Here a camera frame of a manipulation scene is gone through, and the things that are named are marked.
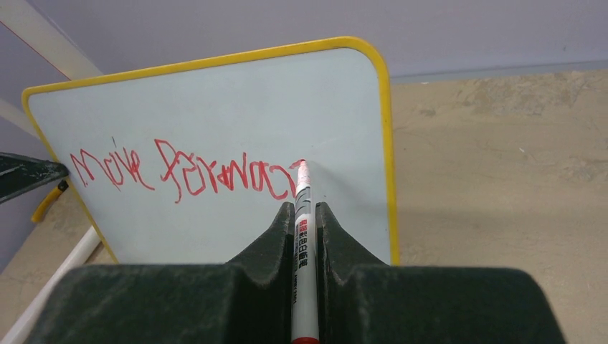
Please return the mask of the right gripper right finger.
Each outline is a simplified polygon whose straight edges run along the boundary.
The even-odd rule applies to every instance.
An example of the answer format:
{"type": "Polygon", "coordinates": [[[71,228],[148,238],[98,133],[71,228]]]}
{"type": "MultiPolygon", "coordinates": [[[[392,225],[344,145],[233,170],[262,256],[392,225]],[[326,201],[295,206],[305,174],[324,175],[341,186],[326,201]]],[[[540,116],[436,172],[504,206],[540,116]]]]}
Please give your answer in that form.
{"type": "Polygon", "coordinates": [[[323,343],[564,343],[528,273],[502,267],[391,266],[317,204],[323,343]]]}

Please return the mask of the yellow framed whiteboard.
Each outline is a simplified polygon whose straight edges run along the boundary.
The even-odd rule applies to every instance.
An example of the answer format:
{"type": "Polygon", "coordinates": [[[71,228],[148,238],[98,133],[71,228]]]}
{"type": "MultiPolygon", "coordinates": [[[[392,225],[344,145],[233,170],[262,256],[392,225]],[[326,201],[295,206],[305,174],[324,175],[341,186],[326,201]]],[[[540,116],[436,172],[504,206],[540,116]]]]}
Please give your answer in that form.
{"type": "Polygon", "coordinates": [[[111,257],[218,263],[295,198],[399,262],[390,76],[334,37],[27,88],[24,111],[111,257]]]}

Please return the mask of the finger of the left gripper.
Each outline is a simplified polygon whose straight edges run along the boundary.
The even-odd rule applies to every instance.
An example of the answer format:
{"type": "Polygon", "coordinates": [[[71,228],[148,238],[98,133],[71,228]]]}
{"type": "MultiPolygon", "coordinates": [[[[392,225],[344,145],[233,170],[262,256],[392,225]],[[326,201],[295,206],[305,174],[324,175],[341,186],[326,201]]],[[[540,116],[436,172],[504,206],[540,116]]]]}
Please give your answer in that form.
{"type": "Polygon", "coordinates": [[[61,163],[1,152],[1,203],[68,175],[61,163]]]}

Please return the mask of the yellow handled pliers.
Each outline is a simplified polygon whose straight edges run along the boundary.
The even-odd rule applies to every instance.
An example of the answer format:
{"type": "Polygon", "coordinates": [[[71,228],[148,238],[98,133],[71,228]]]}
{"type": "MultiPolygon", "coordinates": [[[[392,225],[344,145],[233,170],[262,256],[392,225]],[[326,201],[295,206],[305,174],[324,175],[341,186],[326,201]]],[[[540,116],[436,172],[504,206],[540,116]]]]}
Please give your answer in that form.
{"type": "Polygon", "coordinates": [[[44,220],[52,204],[69,188],[66,180],[62,179],[40,202],[31,217],[31,222],[38,224],[44,220]]]}

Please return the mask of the white PVC pipe frame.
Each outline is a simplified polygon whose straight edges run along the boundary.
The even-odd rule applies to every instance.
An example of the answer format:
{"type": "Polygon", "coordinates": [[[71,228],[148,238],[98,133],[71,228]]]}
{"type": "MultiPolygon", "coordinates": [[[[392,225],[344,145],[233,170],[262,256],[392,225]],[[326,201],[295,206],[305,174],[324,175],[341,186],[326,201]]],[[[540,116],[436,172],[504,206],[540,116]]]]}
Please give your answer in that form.
{"type": "MultiPolygon", "coordinates": [[[[1,3],[1,150],[43,160],[46,146],[22,106],[22,93],[98,76],[99,69],[27,1],[1,3]]],[[[1,341],[20,343],[63,274],[100,247],[72,189],[37,224],[31,220],[54,188],[48,184],[1,205],[1,341]]]]}

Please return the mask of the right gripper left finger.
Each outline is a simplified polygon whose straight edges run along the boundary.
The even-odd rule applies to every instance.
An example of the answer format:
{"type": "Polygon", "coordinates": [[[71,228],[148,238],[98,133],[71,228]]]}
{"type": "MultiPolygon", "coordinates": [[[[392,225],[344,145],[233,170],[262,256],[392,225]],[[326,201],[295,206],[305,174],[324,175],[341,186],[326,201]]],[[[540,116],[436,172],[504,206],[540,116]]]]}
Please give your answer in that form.
{"type": "Polygon", "coordinates": [[[224,264],[87,264],[54,287],[28,343],[288,343],[294,206],[224,264]]]}

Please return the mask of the red whiteboard marker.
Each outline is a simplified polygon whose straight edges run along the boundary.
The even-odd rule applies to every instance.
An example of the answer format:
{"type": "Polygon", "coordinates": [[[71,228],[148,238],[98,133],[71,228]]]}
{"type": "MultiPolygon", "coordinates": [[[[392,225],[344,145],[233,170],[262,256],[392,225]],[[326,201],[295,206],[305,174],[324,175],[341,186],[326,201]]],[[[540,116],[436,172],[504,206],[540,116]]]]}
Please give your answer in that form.
{"type": "Polygon", "coordinates": [[[317,240],[310,171],[303,159],[297,167],[290,342],[319,343],[317,240]]]}

